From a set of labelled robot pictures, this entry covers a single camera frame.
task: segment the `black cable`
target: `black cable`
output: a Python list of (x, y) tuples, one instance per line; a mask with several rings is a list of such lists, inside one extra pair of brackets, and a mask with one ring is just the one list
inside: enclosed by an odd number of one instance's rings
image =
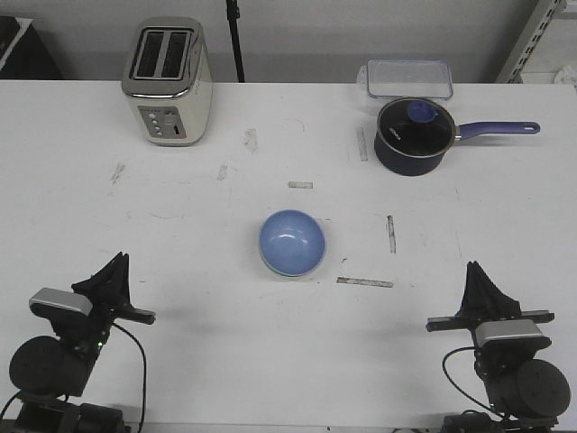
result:
[(484, 408), (485, 410), (488, 410), (489, 412), (497, 415), (498, 417), (504, 419), (505, 416), (498, 413), (496, 410), (494, 410), (492, 407), (487, 406), (486, 404), (481, 403), (480, 401), (474, 399), (470, 394), (468, 394), (467, 392), (463, 391), (463, 389), (457, 385), (455, 383), (455, 381), (451, 378), (451, 376), (449, 375), (449, 372), (447, 372), (447, 367), (446, 367), (446, 362), (447, 359), (449, 359), (450, 356), (454, 355), (454, 354), (458, 354), (459, 352), (464, 352), (467, 350), (476, 350), (476, 347), (473, 346), (469, 346), (469, 347), (460, 347), (458, 349), (454, 349), (451, 352), (449, 352), (447, 355), (445, 355), (443, 357), (443, 362), (441, 363), (442, 367), (443, 367), (443, 373), (446, 376), (447, 380), (451, 383), (452, 386), (454, 386), (456, 388), (456, 390), (458, 392), (460, 392), (462, 395), (464, 395), (466, 398), (468, 398), (469, 400), (471, 400), (472, 402), (478, 404), (479, 406), (481, 406), (482, 408)]
[(6, 402), (6, 404), (4, 405), (4, 407), (2, 408), (2, 412), (0, 412), (0, 422), (2, 422), (2, 420), (4, 419), (4, 415), (6, 414), (6, 412), (8, 411), (8, 408), (10, 407), (10, 405), (12, 404), (12, 402), (14, 400), (16, 400), (16, 398), (18, 397), (18, 394), (20, 392), (17, 392), (15, 395), (13, 395), (12, 397), (10, 397), (10, 399)]
[(130, 337), (132, 339), (132, 341), (134, 343), (136, 343), (136, 345), (138, 346), (138, 348), (141, 351), (142, 354), (142, 366), (143, 366), (143, 373), (142, 373), (142, 410), (141, 410), (141, 420), (138, 423), (138, 430), (136, 433), (141, 433), (142, 432), (142, 426), (144, 425), (144, 414), (146, 412), (146, 354), (144, 353), (144, 348), (142, 347), (140, 341), (138, 341), (138, 339), (133, 336), (130, 332), (128, 332), (126, 329), (124, 329), (123, 327), (121, 327), (120, 325), (116, 325), (115, 323), (112, 324), (113, 327), (116, 327), (117, 329), (121, 330), (122, 332), (124, 332), (128, 337)]

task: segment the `blue bowl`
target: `blue bowl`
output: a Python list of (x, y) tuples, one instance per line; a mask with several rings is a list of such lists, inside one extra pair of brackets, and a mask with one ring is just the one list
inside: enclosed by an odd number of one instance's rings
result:
[(281, 210), (261, 228), (262, 260), (273, 271), (289, 277), (311, 272), (323, 260), (325, 236), (318, 223), (299, 210)]

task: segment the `black saucepan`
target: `black saucepan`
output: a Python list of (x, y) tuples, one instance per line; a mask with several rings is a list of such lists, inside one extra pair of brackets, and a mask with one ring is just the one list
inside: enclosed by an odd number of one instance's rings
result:
[(437, 103), (402, 97), (379, 112), (375, 152), (390, 170), (418, 176), (439, 165), (455, 140), (481, 134), (537, 134), (540, 130), (535, 122), (477, 122), (457, 126)]

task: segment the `purple handle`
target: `purple handle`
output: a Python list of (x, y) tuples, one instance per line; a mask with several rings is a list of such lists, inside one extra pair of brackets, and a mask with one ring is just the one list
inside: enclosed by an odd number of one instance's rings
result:
[(537, 134), (541, 126), (536, 122), (475, 122), (459, 125), (460, 139), (481, 134)]

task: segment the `cream toaster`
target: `cream toaster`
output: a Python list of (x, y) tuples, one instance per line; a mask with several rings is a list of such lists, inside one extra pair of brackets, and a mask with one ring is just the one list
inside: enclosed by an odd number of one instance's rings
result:
[(198, 141), (213, 95), (200, 23), (186, 17), (141, 23), (124, 67), (122, 90), (149, 141), (161, 146)]

